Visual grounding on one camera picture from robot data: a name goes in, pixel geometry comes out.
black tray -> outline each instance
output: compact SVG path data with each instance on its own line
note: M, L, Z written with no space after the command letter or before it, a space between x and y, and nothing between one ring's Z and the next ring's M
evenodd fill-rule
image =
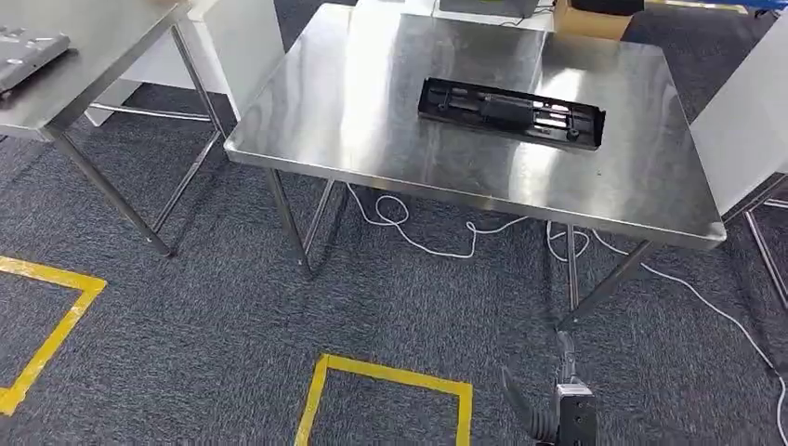
M595 151L605 112L593 105L429 77L419 115L507 137Z

white cable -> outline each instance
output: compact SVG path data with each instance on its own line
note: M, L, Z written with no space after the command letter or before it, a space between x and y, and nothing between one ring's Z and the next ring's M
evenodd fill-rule
M547 234L546 234L547 235L547 249L550 250L550 254L552 254L553 257L555 257L557 261L566 263L567 262L566 257L559 256L556 253L556 251L553 249L553 243L551 243L555 239L558 239L558 238L563 237L564 235L566 235L566 231L559 232L559 233L557 233L555 235L550 235L550 232L552 232L552 230L553 230L553 222L547 220ZM591 243L591 238L588 237L588 234L586 234L585 232L580 232L580 231L575 231L574 235L579 235L579 236L585 238L585 244L583 245L582 248L580 248L580 251L577 254L574 255L575 258L577 258L577 257L583 255L583 253L585 252L585 248L587 248L588 245Z
M621 254L622 256L629 256L629 253L627 253L626 251L622 251L622 250L616 248L615 246L613 246L613 245L605 242L604 240L602 240L602 238L599 237L599 234L595 230L593 232L594 232L594 237L596 237L597 240L599 240L599 242L602 243L603 245L605 245L608 249L610 249L611 251L613 251L615 253ZM726 313L725 311L715 307L711 302L709 302L708 300L703 298L703 296L700 293L698 293L698 291L695 290L695 288L692 285L690 285L689 283L679 279L678 277L674 277L674 276L671 276L670 274L665 274L663 272L660 272L660 271L658 271L658 270L646 265L645 263L641 263L640 266L643 267L644 269L646 269L648 272L656 274L657 276L660 276L660 277L665 278L665 279L667 279L669 281L680 283L680 284L686 286L690 291L692 291L693 294L695 294L695 296L697 296L699 299L701 299L701 301L708 308L711 308L715 313L717 313L720 316L722 316L723 318L733 322L737 327L739 327L739 330L741 330L742 333L744 333L744 337L746 337L747 340L750 341L750 344L753 346L755 351L758 352L758 355L760 355L761 359L764 360L764 362L768 365L768 367L772 371L774 371L774 373L777 375L777 378L780 380L781 393L780 393L780 397L777 399L777 429L780 431L780 437L782 438L782 444L785 445L785 446L788 446L788 439L785 437L785 431L782 428L782 404L783 404L783 402L785 400L785 393L786 393L785 380L782 378L782 375L780 375L780 373L777 371L777 368L774 366L774 363L766 356L766 353L764 353L763 350L761 350L761 348L758 346L758 344L755 343L755 340L750 335L750 333L747 332L747 330L744 328L743 325L741 325L739 323L739 321L736 321L728 313Z
M408 234L406 234L405 231L402 230L401 225L403 223L405 223L406 221L408 221L408 218L410 218L410 216L411 216L410 212L408 212L408 206L406 206L405 203L402 202L402 200L400 200L399 198L397 198L395 196L392 196L392 195L381 195L381 196L377 197L377 200L375 200L375 202L374 202L374 211L377 214L377 216L383 221L382 222L374 221L374 220L370 219L367 216L367 213L364 211L364 206L361 205L361 200L359 200L359 196L356 195L356 191L353 190L353 188L351 188L349 184L348 184L348 189L350 190L350 193L353 195L353 198L356 200L356 204L359 206L359 210L361 211L361 216L364 217L364 220L366 220L367 223L369 223L371 225L375 225L375 226L393 226L393 227L397 228L397 230L400 232L400 235L402 236L402 238L405 239L408 243L412 244L413 246L421 249L422 251L424 251L426 253L429 253L429 254L432 254L432 255L435 255L435 256L441 256L441 257L471 258L474 255L474 253L476 253L476 238L477 238L477 236L479 234L495 234L495 233L498 233L498 232L500 232L502 230L505 230L506 228L508 228L508 227L510 227L510 226L512 226L512 225L514 225L516 223L519 223L520 221L527 220L529 218L528 216L522 216L520 218L516 218L516 219L506 223L504 226L502 226L500 228L497 228L497 229L494 229L494 230L477 230L476 229L476 225L474 225L470 221L467 221L466 222L466 228L468 230L470 230L471 233L473 234L473 239L471 239L471 243L470 243L470 253L468 253L468 254L442 253L442 252L439 252L439 251L433 251L433 250L427 248L426 246L424 246L423 244L419 244L419 243L414 242L413 240L411 240L410 237L408 237ZM403 218L401 218L401 219L399 219L397 221L394 221L391 218L388 218L387 216L384 216L383 213L380 212L380 202L382 202L385 199L394 200L394 202L399 204L400 207L402 208L402 211L405 213L405 217L403 217Z
M502 226L502 227L500 227L498 229L495 229L495 230L477 230L476 229L476 225L474 225L470 221L467 221L466 222L466 228L468 230L470 230L471 233L473 234L473 239L471 240L471 245L470 245L470 253L468 253L468 254L441 253L441 252L438 252L438 251L433 251L433 250L425 247L424 245L421 245L419 243L414 242L413 240L411 240L410 237L408 237L407 234L405 234L405 231L402 230L402 227L400 225L402 225L403 223L408 221L408 218L411 216L410 212L408 212L408 206L406 206L405 203L402 202L402 200L400 200L399 198L394 197L392 195L381 195L381 196L377 197L377 200L375 200L375 202L374 202L374 211L377 213L377 216L381 220L383 220L383 222L373 221L372 219L370 219L367 216L366 212L364 212L364 207L361 205L361 200L359 200L359 196L356 195L356 191L353 190L353 188L351 188L349 184L347 184L347 186L348 186L348 189L350 190L350 193L353 195L353 198L356 200L356 204L359 206L359 210L361 211L361 215L364 217L364 220L366 220L367 223L369 223L371 225L375 225L375 226L384 226L384 227L385 226L393 226L393 227L397 228L397 230L400 232L400 235L402 236L402 238L404 238L408 243L410 243L413 246L421 249L422 251L425 251L425 252L430 253L430 254L435 255L435 256L444 256L444 257L453 257L453 258L471 258L474 255L474 253L476 252L476 238L477 238L477 236L479 234L495 234L497 232L501 232L502 230L505 230L506 228L508 228L508 227L510 227L510 226L512 226L512 225L514 225L516 223L519 223L520 221L528 219L527 216L522 216L520 218L516 218L516 219L506 223L504 226ZM397 204L399 204L401 206L401 208L402 208L402 211L404 211L404 213L405 213L405 217L401 218L400 220L394 221L394 220L384 216L380 212L380 202L382 202L385 199L394 200ZM552 221L547 221L547 225L546 225L547 248L550 250L550 254L553 257L555 257L559 262L566 262L567 259L565 257L559 256L556 253L556 251L553 249L553 243L552 243L555 239L557 239L559 237L562 237L562 236L565 236L566 235L566 231L562 231L562 232L559 232L559 233L556 233L556 234L551 234L550 232L552 230L552 226L553 226L553 222ZM602 238L599 237L598 232L596 232L595 230L592 230L592 232L594 233L594 237L600 243L602 243L605 247L610 249L612 252L620 254L622 256L629 256L629 253L627 253L626 251L622 251L621 249L618 249L615 246L613 246L613 245L605 242L604 240L602 240ZM585 244L580 249L580 251L577 254L575 254L575 257L579 257L585 252L585 249L591 243L591 238L588 237L588 234L586 234L584 232L576 231L575 234L580 235L581 237L585 238ZM777 378L780 380L781 393L780 393L780 397L777 400L777 429L780 431L780 437L782 438L782 444L785 445L785 446L788 446L788 439L785 437L785 431L782 428L782 404L785 401L785 394L788 393L788 389L786 389L785 380L782 378L782 375L780 375L780 373L777 371L777 368L774 366L774 363L766 356L766 353L764 353L764 351L761 350L761 348L758 346L758 344L755 343L755 340L750 335L750 333L747 332L747 330L744 328L744 326L741 323L739 323L739 321L736 321L735 319L733 319L733 317L730 316L725 311L715 307L711 302L706 300L700 293L698 293L697 290L695 290L695 288L692 285L690 285L686 281L683 281L683 280L679 279L678 277L671 276L670 274L665 274L663 272L660 272L660 271L658 271L658 270L646 265L645 263L641 263L640 266L642 266L646 271L648 271L648 272L650 272L652 274L655 274L655 275L657 275L659 277L662 277L664 279L667 279L669 281L680 283L680 284L684 285L690 291L692 291L692 293L695 294L695 296L697 296L699 299L701 299L701 301L708 308L711 308L715 313L717 313L720 316L722 316L723 318L733 322L737 327L739 327L739 330L741 330L742 333L744 333L744 337L747 338L747 341L750 342L750 344L753 346L753 348L758 353L758 355L760 355L761 359L768 365L768 367L772 371L774 371L774 373L777 375Z

cardboard box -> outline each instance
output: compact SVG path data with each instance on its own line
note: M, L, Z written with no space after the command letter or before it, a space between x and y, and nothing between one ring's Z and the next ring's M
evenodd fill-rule
M569 6L568 0L558 0L553 14L553 26L556 33L621 40L631 19L632 16L581 11Z

stainless steel table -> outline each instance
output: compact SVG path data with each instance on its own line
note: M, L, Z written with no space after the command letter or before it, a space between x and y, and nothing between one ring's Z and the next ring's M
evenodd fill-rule
M205 156L219 138L225 136L177 26L177 21L185 17L188 8L188 4L175 0L0 0L2 24L42 32L61 32L72 40L69 52L0 100L0 134L53 141L163 255L170 255L172 250L162 242L157 232ZM100 107L92 101L168 31L173 34L207 114L130 107L120 111L211 122L216 131L150 227L79 151L66 135L66 130L88 107Z
M417 116L428 76L607 111L597 151L562 150ZM626 234L641 243L581 300L569 256L567 328L653 243L726 238L687 120L655 46L324 5L225 142L266 167L299 262L336 180ZM276 169L329 178L302 243Z

yellow tape square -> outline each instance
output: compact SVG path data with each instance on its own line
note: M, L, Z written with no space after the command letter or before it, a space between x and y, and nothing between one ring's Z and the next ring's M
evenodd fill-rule
M14 414L17 405L24 400L28 389L33 385L41 371L44 370L46 362L52 358L60 344L69 335L74 325L85 314L87 308L93 303L93 299L101 293L101 290L104 289L107 283L102 279L76 272L64 271L3 256L0 256L0 271L82 291L71 309L66 312L58 326L55 327L55 330L33 354L33 358L30 359L30 362L22 370L14 384L9 388L0 387L0 413L10 416Z
M334 355L321 355L315 365L312 383L309 385L307 404L295 433L295 445L306 446L309 444L309 432L315 421L315 415L320 404L322 388L325 386L325 376L328 369L334 369L350 374L361 374L371 378L383 379L406 386L424 387L438 392L451 393L460 399L457 410L457 440L456 444L466 446L470 444L470 416L473 403L473 386L469 383L460 383L448 379L436 378L428 374L418 374L402 369L394 369L385 365L371 364L370 362L356 361Z

